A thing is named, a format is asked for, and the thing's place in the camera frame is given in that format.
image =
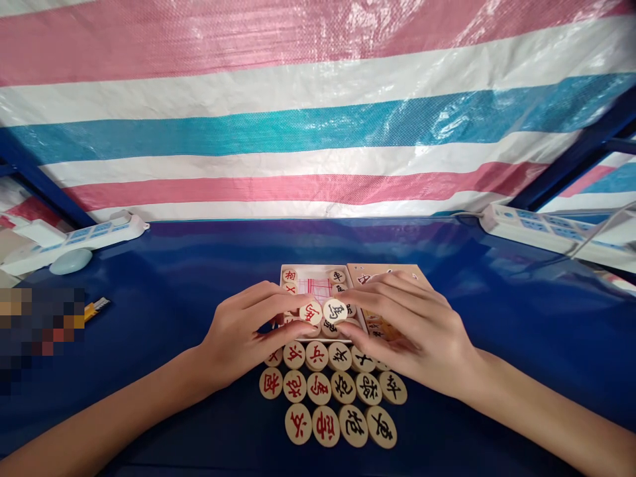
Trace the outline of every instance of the blue tabletop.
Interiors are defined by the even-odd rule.
[[[112,304],[81,341],[25,364],[0,401],[0,454],[198,344],[220,301],[277,282],[281,264],[349,262],[418,264],[476,346],[636,431],[636,299],[579,263],[487,235],[473,218],[153,223],[140,238],[97,251],[80,272],[40,270],[21,284],[84,288],[87,302],[104,296]],[[261,371],[151,429],[106,473],[576,474],[409,380],[407,403],[385,405],[398,430],[395,449],[371,441],[354,449],[342,439],[333,449],[315,439],[297,447],[284,430],[289,403],[262,398]]]

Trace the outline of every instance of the forearm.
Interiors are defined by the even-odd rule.
[[[195,348],[53,427],[0,462],[3,476],[97,474],[141,433],[212,390],[190,370]]]
[[[465,402],[589,476],[636,475],[636,435],[566,399],[496,356]]]

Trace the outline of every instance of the power strip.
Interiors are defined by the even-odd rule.
[[[129,221],[113,219],[109,222],[69,232],[59,244],[42,248],[39,245],[27,244],[12,251],[0,264],[0,270],[9,275],[22,275],[33,272],[43,266],[51,265],[57,257],[77,248],[97,250],[126,240],[139,237],[149,224],[138,215],[130,216]]]
[[[572,253],[599,227],[498,204],[490,204],[483,214],[479,220],[487,233],[561,254]],[[629,246],[595,239],[576,257],[636,273],[636,251]]]

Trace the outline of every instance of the plastic tarp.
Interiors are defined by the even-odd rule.
[[[636,82],[621,0],[6,4],[0,156],[97,220],[480,210]]]
[[[555,197],[540,212],[611,212],[636,201],[636,156],[615,152]]]

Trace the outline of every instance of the white stripe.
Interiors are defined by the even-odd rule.
[[[544,205],[540,212],[580,213],[581,211],[606,211],[619,209],[636,200],[634,192],[587,193],[572,197],[557,197]]]
[[[51,10],[95,0],[4,0],[0,3],[0,18],[23,15],[43,10]]]
[[[0,211],[6,212],[29,197],[27,190],[15,180],[8,177],[0,178]]]
[[[60,187],[156,179],[472,172],[486,162],[549,164],[577,133],[515,132],[494,144],[322,149],[236,156],[153,156],[61,162],[40,168]]]
[[[311,219],[323,217],[406,217],[426,216],[457,209],[480,211],[493,201],[508,199],[500,194],[458,192],[445,201],[392,201],[366,205],[332,202],[186,202],[130,207],[112,207],[89,212],[96,221],[108,220],[112,213],[126,209],[145,221],[208,219]]]
[[[603,159],[598,165],[618,169],[628,162],[636,162],[636,156],[632,156],[631,154],[624,154],[622,152],[613,152],[605,159]]]
[[[636,71],[633,17],[546,28],[464,48],[187,78],[0,88],[5,126],[217,117],[336,107]]]

